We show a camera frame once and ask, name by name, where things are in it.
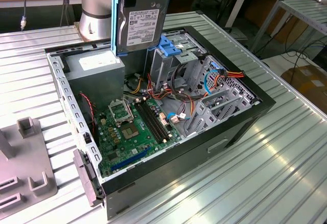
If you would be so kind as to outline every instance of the blue plastic clip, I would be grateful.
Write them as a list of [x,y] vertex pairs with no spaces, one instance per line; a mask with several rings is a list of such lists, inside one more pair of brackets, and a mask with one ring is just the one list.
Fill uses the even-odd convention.
[[158,46],[163,53],[169,57],[169,56],[174,56],[176,54],[181,54],[182,51],[178,48],[176,48],[168,38],[165,36],[161,36],[159,46]]

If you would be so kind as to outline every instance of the pcie slot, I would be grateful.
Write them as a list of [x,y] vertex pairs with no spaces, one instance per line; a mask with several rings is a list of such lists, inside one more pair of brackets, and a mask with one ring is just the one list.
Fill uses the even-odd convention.
[[151,147],[148,147],[144,151],[141,151],[139,154],[131,156],[130,158],[128,158],[128,159],[126,159],[126,160],[124,160],[124,161],[122,161],[120,163],[117,163],[116,165],[110,167],[111,171],[116,170],[116,169],[120,169],[120,168],[122,168],[122,167],[124,167],[124,166],[126,166],[126,165],[128,165],[130,163],[133,163],[134,161],[136,161],[138,159],[143,158],[147,154],[148,150],[150,150],[150,149],[151,149]]

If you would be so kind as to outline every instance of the red cable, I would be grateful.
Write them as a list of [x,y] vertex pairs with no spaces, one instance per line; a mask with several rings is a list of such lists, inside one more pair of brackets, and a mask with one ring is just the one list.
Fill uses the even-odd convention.
[[95,127],[95,124],[94,124],[94,114],[93,114],[93,108],[92,108],[91,101],[88,99],[88,97],[85,94],[80,93],[80,95],[83,96],[86,99],[86,101],[88,103],[88,106],[91,109],[91,114],[92,114],[92,134],[94,135],[94,127]]

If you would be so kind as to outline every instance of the metal table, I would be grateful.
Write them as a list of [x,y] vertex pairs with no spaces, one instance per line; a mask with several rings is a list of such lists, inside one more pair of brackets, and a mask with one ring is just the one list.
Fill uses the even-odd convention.
[[[255,36],[254,43],[251,47],[252,52],[255,50],[255,47],[260,42],[261,37],[266,32],[270,22],[280,8],[286,10],[286,14],[283,17],[284,20],[282,19],[276,26],[272,36],[280,30],[290,14],[307,23],[315,30],[320,31],[322,34],[327,35],[327,5],[323,5],[315,0],[277,0]],[[314,31],[309,34],[308,39],[312,37],[313,33]]]
[[[326,115],[269,71],[205,15],[168,15],[191,25],[243,69],[276,105],[241,140],[115,217],[111,223],[323,223],[327,218]],[[106,223],[91,208],[73,164],[76,148],[44,48],[77,43],[75,27],[0,35],[0,127],[41,122],[58,193],[2,223]]]

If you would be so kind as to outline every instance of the blue cable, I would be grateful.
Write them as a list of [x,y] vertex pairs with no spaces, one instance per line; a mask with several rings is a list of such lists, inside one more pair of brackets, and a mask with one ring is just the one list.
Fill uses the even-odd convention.
[[167,119],[169,120],[171,116],[178,116],[178,115],[176,115],[175,113],[169,113],[169,114],[167,115]]
[[211,92],[206,84],[206,78],[208,77],[208,75],[212,72],[218,72],[218,70],[212,70],[212,71],[209,71],[207,74],[205,74],[204,76],[204,89],[208,92],[209,95],[211,95]]
[[174,115],[176,115],[175,113],[169,113],[168,115],[167,115],[167,119],[170,119],[170,117],[171,116],[174,116]]

